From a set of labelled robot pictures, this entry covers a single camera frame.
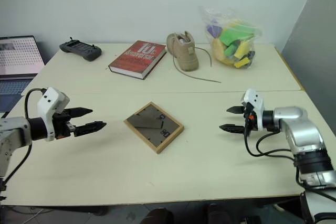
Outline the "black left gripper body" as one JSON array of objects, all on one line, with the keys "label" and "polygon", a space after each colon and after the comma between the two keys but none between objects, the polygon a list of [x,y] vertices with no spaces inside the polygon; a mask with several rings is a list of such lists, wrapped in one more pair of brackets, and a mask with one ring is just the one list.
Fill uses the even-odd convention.
[{"label": "black left gripper body", "polygon": [[71,132],[73,132],[73,135],[76,136],[76,127],[69,122],[72,118],[72,115],[73,112],[71,111],[62,111],[61,113],[55,113],[53,115],[55,139],[69,137]]}]

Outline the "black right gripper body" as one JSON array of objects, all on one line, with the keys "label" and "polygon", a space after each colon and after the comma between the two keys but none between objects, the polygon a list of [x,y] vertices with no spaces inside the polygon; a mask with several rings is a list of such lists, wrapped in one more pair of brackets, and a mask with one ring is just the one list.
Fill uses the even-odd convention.
[{"label": "black right gripper body", "polygon": [[249,102],[245,106],[244,118],[244,135],[249,135],[251,131],[256,130],[256,113],[254,111],[254,106]]}]

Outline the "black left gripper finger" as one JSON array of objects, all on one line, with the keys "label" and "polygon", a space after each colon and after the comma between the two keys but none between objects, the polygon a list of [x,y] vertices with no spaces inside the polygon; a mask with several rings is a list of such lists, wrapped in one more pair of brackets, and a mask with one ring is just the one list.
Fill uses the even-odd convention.
[{"label": "black left gripper finger", "polygon": [[106,125],[107,125],[106,122],[94,121],[94,122],[87,123],[87,124],[82,125],[82,126],[76,126],[75,130],[73,132],[73,135],[74,135],[74,137],[79,137],[79,136],[82,136],[82,135],[91,134],[91,133],[94,133],[94,132],[97,132],[97,131],[101,130]]},{"label": "black left gripper finger", "polygon": [[78,117],[82,117],[86,114],[89,114],[91,112],[93,112],[92,109],[87,109],[87,108],[83,108],[83,107],[76,107],[76,108],[68,108],[68,109],[64,109],[64,112],[69,115],[71,118],[78,118]]}]

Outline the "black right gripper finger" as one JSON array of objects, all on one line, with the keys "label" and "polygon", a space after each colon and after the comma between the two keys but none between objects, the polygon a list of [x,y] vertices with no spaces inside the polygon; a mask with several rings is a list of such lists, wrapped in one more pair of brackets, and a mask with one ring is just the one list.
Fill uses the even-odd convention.
[{"label": "black right gripper finger", "polygon": [[234,134],[243,134],[245,127],[236,124],[223,124],[220,125],[219,128],[223,131],[234,133]]},{"label": "black right gripper finger", "polygon": [[226,111],[232,114],[244,114],[245,107],[244,106],[232,106],[228,108]]}]

